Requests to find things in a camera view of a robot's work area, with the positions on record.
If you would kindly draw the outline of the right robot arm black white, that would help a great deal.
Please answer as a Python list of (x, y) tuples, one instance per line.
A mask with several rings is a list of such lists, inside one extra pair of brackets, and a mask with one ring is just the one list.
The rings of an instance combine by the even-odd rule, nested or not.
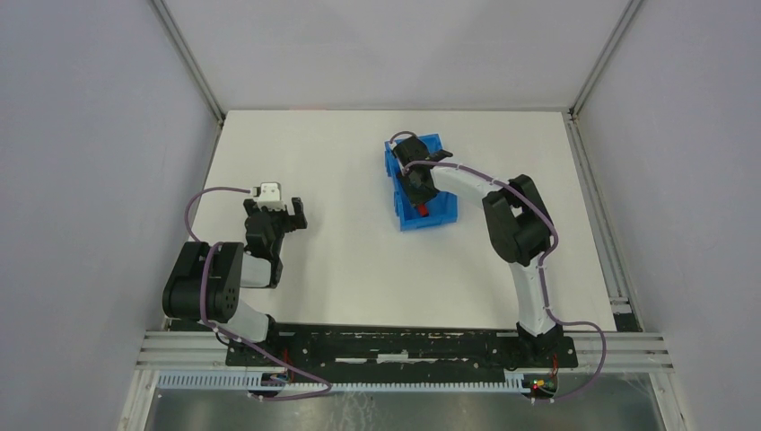
[(504, 182), (457, 163), (436, 135), (398, 132), (386, 142), (384, 157), (401, 230), (455, 222), (459, 199), (483, 210), (489, 241), (513, 277), (522, 354), (537, 357), (555, 349), (563, 329), (548, 315), (540, 281), (554, 226), (533, 179), (519, 175)]

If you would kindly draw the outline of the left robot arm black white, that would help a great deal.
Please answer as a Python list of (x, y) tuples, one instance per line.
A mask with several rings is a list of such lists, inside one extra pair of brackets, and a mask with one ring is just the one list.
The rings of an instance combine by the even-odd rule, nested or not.
[(274, 289), (281, 280), (281, 250), (288, 233), (308, 226), (302, 200), (248, 198), (243, 242), (186, 242), (162, 292), (172, 319), (199, 321), (228, 338), (262, 342), (274, 319), (241, 300), (244, 289)]

